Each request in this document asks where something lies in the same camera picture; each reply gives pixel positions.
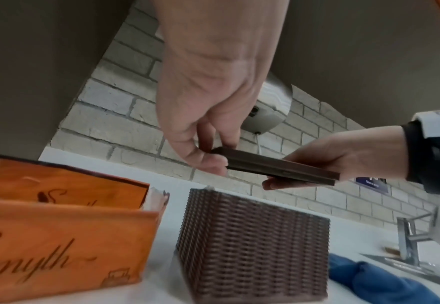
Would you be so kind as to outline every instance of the ceiling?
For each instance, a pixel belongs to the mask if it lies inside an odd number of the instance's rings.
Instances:
[[[272,71],[366,127],[440,109],[434,0],[292,0]]]

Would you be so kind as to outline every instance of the white tabletop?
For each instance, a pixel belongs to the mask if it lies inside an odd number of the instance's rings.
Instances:
[[[114,164],[98,159],[93,159],[77,154],[61,151],[53,148],[46,148],[40,160],[47,162],[60,163],[91,171],[116,175],[130,178],[133,180],[150,183],[159,190],[165,190],[170,193],[170,203],[162,219],[158,234],[153,244],[150,259],[144,273],[144,280],[140,284],[109,288],[103,290],[94,290],[88,292],[73,293],[69,295],[55,296],[30,300],[29,303],[36,304],[80,304],[80,303],[98,303],[98,304],[177,304],[185,303],[178,296],[176,290],[172,291],[172,279],[174,277],[172,270],[172,259],[183,220],[183,215],[187,205],[188,195],[192,188],[204,188],[204,185],[180,180],[164,175],[144,171],[141,169]],[[297,209],[295,207],[281,205],[286,208]],[[319,214],[313,211],[299,209],[303,212],[328,217],[331,219],[330,229],[330,252],[348,257],[355,261],[365,260],[379,267],[402,277],[410,277],[418,280],[440,297],[440,285],[430,281],[417,278],[408,273],[394,269],[392,267],[368,260],[361,254],[386,255],[383,251],[385,245],[397,244],[398,236],[393,231],[377,228],[353,221],[348,221],[333,216]],[[434,242],[420,244],[420,252],[423,260],[440,264],[440,246]],[[330,281],[328,283],[328,299],[323,303],[335,304],[356,304],[366,303],[357,298],[343,286]]]

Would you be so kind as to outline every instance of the brick wall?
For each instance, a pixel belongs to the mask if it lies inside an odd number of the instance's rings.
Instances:
[[[132,8],[61,123],[52,147],[391,230],[397,229],[398,216],[425,214],[437,204],[437,196],[405,181],[388,181],[389,195],[352,181],[335,187],[263,191],[264,176],[231,171],[226,178],[188,167],[165,141],[155,113],[164,48],[155,36],[158,26],[148,0]],[[316,138],[362,128],[295,86],[293,98],[287,120],[261,135],[264,155],[281,158]],[[242,132],[239,149],[257,151],[252,133]],[[417,228],[428,230],[428,222],[419,221]]]

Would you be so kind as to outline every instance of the hand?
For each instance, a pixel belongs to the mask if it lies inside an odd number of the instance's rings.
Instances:
[[[158,121],[189,165],[227,174],[227,159],[209,154],[215,133],[224,146],[237,147],[240,126],[272,64],[288,3],[155,0],[165,38]]]
[[[340,181],[356,177],[405,179],[409,170],[407,140],[400,126],[340,132],[315,140],[285,160],[340,173]],[[315,186],[271,178],[265,190]]]

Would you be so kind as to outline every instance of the blue sign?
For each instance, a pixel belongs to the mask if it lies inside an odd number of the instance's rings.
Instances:
[[[384,182],[384,179],[372,177],[357,177],[355,179],[355,182],[381,193],[389,193],[389,187],[387,186],[387,183]]]

